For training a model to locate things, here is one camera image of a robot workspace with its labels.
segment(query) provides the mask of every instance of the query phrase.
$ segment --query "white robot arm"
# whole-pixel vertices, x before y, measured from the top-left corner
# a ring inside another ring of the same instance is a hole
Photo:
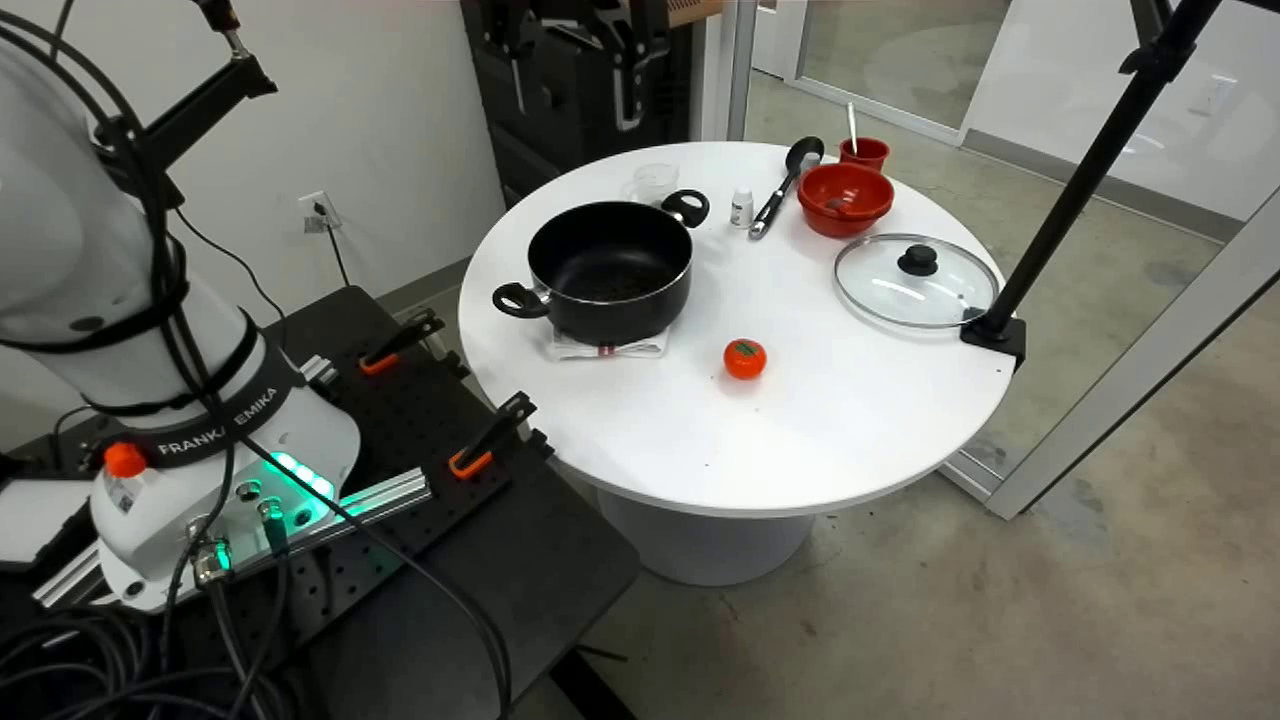
[[[0,36],[0,345],[27,353],[119,420],[124,436],[92,489],[102,568],[124,602],[156,610],[194,526],[225,489],[225,420],[288,457],[324,493],[356,469],[361,431],[197,276],[172,309],[156,301],[154,226],[106,169],[92,131],[67,88]],[[194,396],[161,335],[176,309],[217,384],[222,416]],[[322,518],[324,504],[259,457],[238,450],[232,501],[208,541],[227,560],[259,556],[263,511],[299,526]]]

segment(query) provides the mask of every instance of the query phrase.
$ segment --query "black pole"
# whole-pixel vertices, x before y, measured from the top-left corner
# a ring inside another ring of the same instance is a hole
[[[1061,198],[1043,216],[1031,246],[1011,267],[996,302],[983,316],[977,316],[972,322],[965,322],[962,338],[1020,357],[1026,322],[1011,321],[1011,310],[1020,309],[1029,288],[1039,279],[1043,265],[1071,230],[1071,222],[1082,221],[1097,184],[1114,171],[1114,162],[1124,153],[1124,145],[1133,141],[1133,131],[1159,98],[1163,82],[1179,74],[1179,69],[1197,51],[1197,36],[1203,30],[1203,22],[1211,20],[1215,6],[1222,6],[1222,0],[1179,0],[1178,12],[1169,17],[1159,40],[1137,49],[1124,58],[1124,72],[1137,72],[1133,82],[1124,88],[1110,125],[1099,126],[1099,135],[1084,153],[1075,175],[1067,178],[1067,189],[1061,191]]]

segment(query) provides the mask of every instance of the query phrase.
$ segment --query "table pedestal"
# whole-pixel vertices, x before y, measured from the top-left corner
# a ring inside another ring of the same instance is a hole
[[[677,585],[747,585],[801,552],[813,518],[713,518],[602,493],[602,511],[624,532],[640,563]]]

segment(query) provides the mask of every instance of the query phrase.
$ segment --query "white wall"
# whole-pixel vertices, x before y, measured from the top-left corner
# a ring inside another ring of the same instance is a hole
[[[52,22],[55,0],[0,0]],[[285,309],[337,288],[329,244],[299,230],[295,197],[329,189],[344,256],[371,294],[466,260],[501,216],[475,72],[455,0],[238,0],[244,40],[279,97],[238,108],[176,169],[189,216],[255,265]],[[227,58],[194,0],[80,0],[74,45],[156,118]],[[239,267],[202,244],[194,265],[268,321]],[[75,396],[0,353],[0,447]]]
[[[1137,49],[1128,0],[1011,0],[972,126],[1082,160]],[[1197,58],[1163,90],[1115,175],[1159,197],[1249,221],[1280,184],[1280,17],[1230,0]],[[1211,74],[1236,74],[1215,110]]]

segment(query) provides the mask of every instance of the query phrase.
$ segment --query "glass lid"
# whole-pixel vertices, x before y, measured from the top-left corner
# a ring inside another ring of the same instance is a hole
[[[962,329],[1002,294],[996,273],[962,244],[877,230],[835,256],[835,288],[856,309],[910,329]]]

